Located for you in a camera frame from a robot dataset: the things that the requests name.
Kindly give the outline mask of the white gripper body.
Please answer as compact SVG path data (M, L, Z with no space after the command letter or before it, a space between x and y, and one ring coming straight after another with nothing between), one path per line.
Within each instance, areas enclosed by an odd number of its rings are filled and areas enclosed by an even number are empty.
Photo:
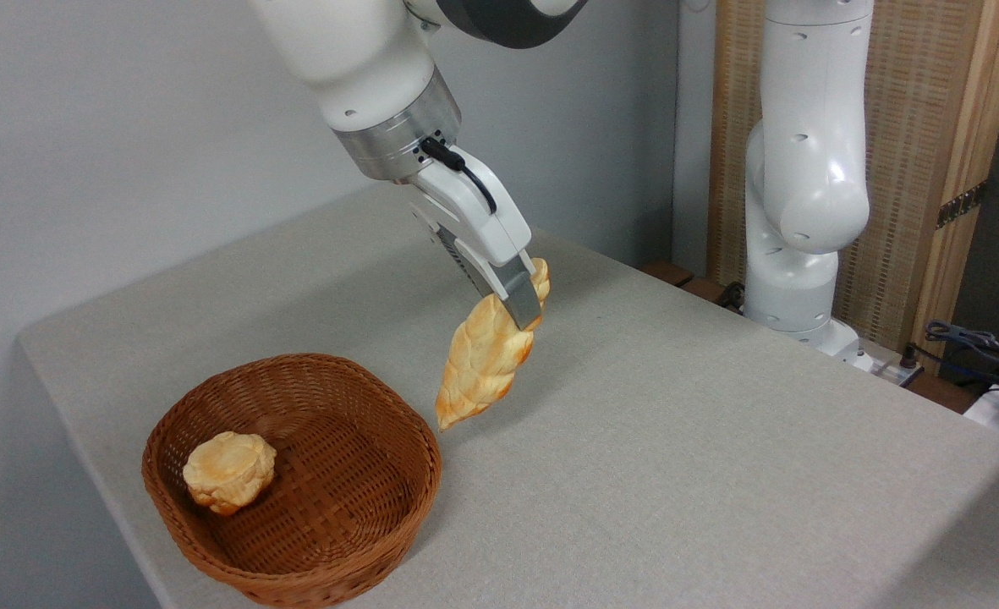
M462 159L462 169L449 168L420 145L395 149L393 180L420 190L421 200L410 207L431 232L442 225L492 265L504 265L529 247L529 225L485 163L459 146L448 149Z

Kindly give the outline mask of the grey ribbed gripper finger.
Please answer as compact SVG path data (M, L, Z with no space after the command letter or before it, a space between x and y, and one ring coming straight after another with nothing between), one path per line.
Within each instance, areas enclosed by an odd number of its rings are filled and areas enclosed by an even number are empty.
M499 304L506 309L512 322L520 331L530 332L533 324L542 315L541 297L536 292L531 281L534 266L529 253L521 250L504 265L492 265L483 255L476 254L460 239L456 246L465 258L479 270L485 281L491 286L492 294L499 299Z
M459 267L461 272L469 279L471 284L475 286L477 293L481 297L486 297L488 294L492 294L491 286L489 286L483 277L479 273L479 270L472 265L469 259L465 258L464 255L460 253L456 246L456 236L452 232L448 231L447 228L443 228L442 225L435 230L435 238L438 239L444 250L453 259L455 265Z

